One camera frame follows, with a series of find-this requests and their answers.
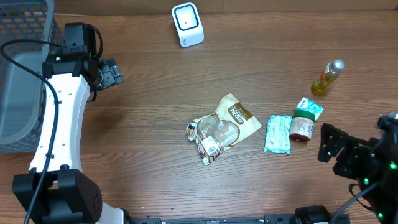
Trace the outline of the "green lid jar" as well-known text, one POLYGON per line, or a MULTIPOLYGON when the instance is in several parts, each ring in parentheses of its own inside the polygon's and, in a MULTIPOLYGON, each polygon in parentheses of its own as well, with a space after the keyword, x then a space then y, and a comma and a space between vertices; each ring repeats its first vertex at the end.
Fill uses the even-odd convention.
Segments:
POLYGON ((309 111, 294 112, 289 129, 289 138, 298 142, 309 142, 312 138, 315 115, 309 111))

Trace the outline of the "teal Kleenex tissue pack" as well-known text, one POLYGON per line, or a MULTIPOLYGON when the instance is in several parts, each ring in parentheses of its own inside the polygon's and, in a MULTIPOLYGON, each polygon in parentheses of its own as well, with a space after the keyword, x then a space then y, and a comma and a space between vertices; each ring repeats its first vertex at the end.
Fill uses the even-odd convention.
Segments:
POLYGON ((297 110, 311 112, 315 115, 315 119, 317 120, 323 112, 323 107, 321 107, 319 104, 312 101, 311 99, 303 97, 295 107, 295 111, 297 110))

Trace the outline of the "teal snack packet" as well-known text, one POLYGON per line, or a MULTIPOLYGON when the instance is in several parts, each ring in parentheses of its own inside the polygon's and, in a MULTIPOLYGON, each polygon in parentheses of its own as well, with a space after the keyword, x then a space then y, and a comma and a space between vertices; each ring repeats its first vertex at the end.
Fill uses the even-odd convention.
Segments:
POLYGON ((291 116, 272 115, 267 122, 264 152, 276 154, 290 154, 289 129, 292 122, 291 116))

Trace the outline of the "silver capped amber bottle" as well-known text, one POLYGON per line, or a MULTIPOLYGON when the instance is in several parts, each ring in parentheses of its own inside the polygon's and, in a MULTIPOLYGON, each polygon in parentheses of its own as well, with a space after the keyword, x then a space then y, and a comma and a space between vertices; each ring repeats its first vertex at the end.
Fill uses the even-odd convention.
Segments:
POLYGON ((325 94, 328 87, 338 78, 344 68, 345 63, 342 60, 334 60, 330 62, 320 77, 312 83, 311 92, 314 95, 325 94))

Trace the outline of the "beige brown snack packet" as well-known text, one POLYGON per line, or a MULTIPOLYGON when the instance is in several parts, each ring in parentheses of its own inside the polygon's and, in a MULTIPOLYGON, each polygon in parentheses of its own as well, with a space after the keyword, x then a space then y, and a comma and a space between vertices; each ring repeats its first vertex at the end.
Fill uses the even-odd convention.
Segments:
POLYGON ((188 139, 196 143, 202 163, 208 166, 261 127, 257 118, 230 93, 221 99, 214 113, 190 122, 186 132, 188 139))

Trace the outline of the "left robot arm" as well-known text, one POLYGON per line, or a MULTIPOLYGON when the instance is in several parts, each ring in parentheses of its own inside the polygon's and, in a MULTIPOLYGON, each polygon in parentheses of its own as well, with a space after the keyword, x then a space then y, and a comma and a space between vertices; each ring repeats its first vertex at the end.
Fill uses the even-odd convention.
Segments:
POLYGON ((103 59, 100 31, 82 22, 65 25, 65 40, 47 56, 38 78, 46 102, 39 145, 12 190, 34 223, 131 223, 128 212, 102 199, 81 166, 80 140, 87 102, 124 79, 114 59, 103 59))

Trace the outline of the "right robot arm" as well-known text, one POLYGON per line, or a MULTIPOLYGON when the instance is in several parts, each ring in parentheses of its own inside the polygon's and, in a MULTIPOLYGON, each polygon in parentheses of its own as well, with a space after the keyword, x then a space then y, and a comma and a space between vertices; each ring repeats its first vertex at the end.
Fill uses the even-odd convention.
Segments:
POLYGON ((336 158, 335 175, 358 182, 362 197, 380 223, 397 223, 397 113, 380 115, 376 128, 381 138, 368 140, 324 123, 318 152, 320 162, 336 158))

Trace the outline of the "white barcode scanner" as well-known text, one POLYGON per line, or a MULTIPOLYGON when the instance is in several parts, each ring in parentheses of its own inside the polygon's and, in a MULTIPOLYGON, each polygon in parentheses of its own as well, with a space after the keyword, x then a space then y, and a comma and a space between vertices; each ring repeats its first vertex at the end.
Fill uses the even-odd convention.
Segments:
POLYGON ((186 2, 174 6, 171 15, 181 47, 190 47, 204 41, 203 25, 194 3, 186 2))

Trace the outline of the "grey plastic shopping basket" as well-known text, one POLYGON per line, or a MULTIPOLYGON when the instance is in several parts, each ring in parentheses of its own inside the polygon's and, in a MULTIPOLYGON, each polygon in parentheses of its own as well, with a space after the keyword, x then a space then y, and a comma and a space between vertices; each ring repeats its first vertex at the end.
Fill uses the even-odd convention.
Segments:
MULTIPOLYGON (((1 1, 1 42, 5 53, 37 72, 62 44, 53 0, 1 1)), ((1 58, 1 152, 34 152, 39 143, 45 86, 31 73, 1 58)))

